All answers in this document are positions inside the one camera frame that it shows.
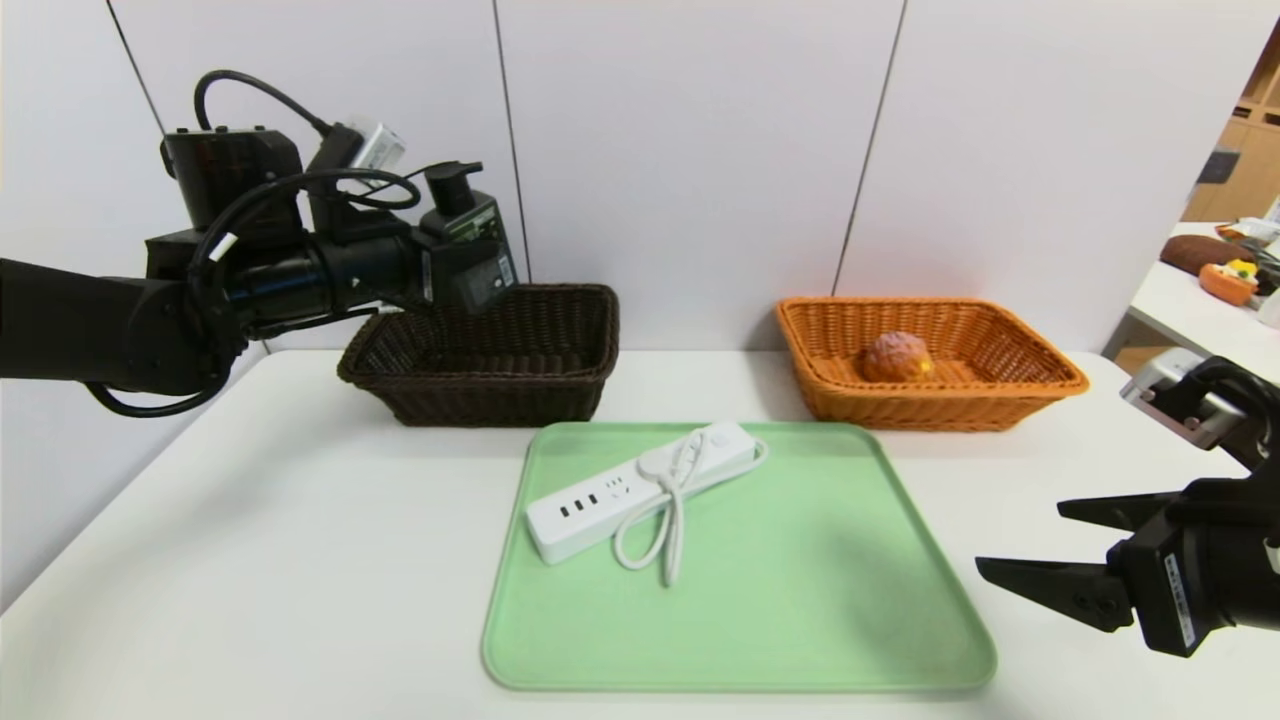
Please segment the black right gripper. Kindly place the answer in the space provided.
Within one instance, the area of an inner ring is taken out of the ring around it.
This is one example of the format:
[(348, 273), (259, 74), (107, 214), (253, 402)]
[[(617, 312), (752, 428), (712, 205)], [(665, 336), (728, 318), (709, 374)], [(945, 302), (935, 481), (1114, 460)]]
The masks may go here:
[(1277, 629), (1276, 489), (1199, 479), (1179, 492), (1066, 500), (1057, 511), (1132, 534), (1116, 552), (1126, 587), (1089, 562), (977, 557), (980, 577), (1100, 632), (1133, 625), (1134, 609), (1147, 646), (1179, 657), (1217, 629)]

